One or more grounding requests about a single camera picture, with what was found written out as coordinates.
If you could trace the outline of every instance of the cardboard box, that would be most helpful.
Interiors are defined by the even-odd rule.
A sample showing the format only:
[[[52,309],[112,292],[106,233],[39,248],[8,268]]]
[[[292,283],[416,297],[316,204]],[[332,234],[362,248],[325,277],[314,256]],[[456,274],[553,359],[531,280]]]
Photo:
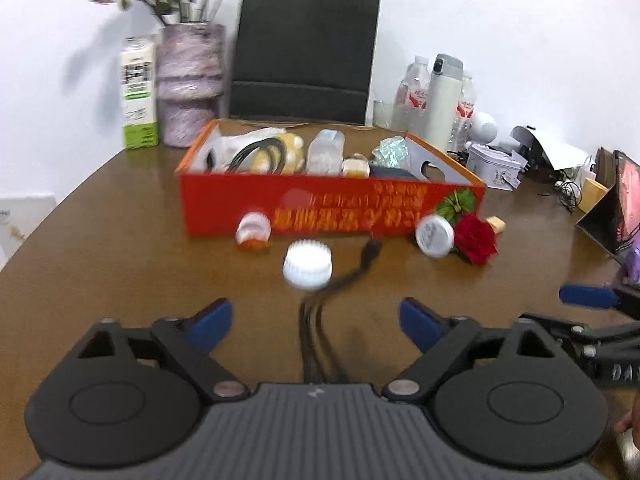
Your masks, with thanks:
[[[122,108],[124,147],[158,143],[156,117],[156,60],[152,38],[127,38],[122,51]]]
[[[207,125],[176,170],[184,221],[188,234],[193,236],[233,236],[242,217],[250,212],[265,214],[274,234],[405,235],[413,233],[420,218],[436,209],[453,214],[462,204],[475,212],[486,190],[484,182],[473,173],[412,134],[405,138],[411,172],[417,180],[191,171],[193,157],[214,128],[237,135],[269,125],[221,122]],[[380,140],[398,134],[344,125],[286,127],[303,137],[305,148],[319,130],[340,130],[346,136],[345,155],[369,155]],[[437,169],[427,168],[428,162]],[[436,175],[431,180],[423,174],[432,172]]]

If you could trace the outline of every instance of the finger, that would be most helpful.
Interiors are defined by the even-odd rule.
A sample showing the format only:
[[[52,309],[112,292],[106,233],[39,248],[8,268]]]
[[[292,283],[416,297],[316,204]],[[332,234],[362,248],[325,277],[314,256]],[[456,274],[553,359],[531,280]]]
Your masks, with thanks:
[[[615,425],[614,430],[617,433],[625,433],[626,430],[631,428],[632,420],[631,412],[625,413],[625,416],[623,416]]]

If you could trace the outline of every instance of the purple vase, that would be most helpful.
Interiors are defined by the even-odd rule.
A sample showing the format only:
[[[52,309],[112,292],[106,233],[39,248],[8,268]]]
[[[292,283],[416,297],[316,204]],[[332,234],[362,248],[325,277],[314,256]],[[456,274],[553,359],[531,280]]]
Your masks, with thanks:
[[[158,105],[162,142],[189,146],[218,116],[223,92],[225,27],[176,23],[164,28],[158,48]]]

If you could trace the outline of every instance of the green carton label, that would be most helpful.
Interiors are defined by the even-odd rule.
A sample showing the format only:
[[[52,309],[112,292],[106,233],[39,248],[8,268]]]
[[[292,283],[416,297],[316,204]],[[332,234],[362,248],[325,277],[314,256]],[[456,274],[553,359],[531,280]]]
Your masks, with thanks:
[[[124,127],[124,147],[142,148],[158,143],[158,123],[128,124]]]

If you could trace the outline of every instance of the white box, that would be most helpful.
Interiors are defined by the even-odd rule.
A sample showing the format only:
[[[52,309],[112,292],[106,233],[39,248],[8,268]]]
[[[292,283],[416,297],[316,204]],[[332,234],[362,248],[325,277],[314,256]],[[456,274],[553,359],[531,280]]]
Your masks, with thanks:
[[[511,155],[492,150],[485,144],[474,142],[469,147],[466,168],[494,189],[511,191],[520,185],[518,173],[522,168],[521,163],[513,160]]]
[[[125,148],[158,143],[156,55],[150,37],[127,38],[122,51],[122,108]]]

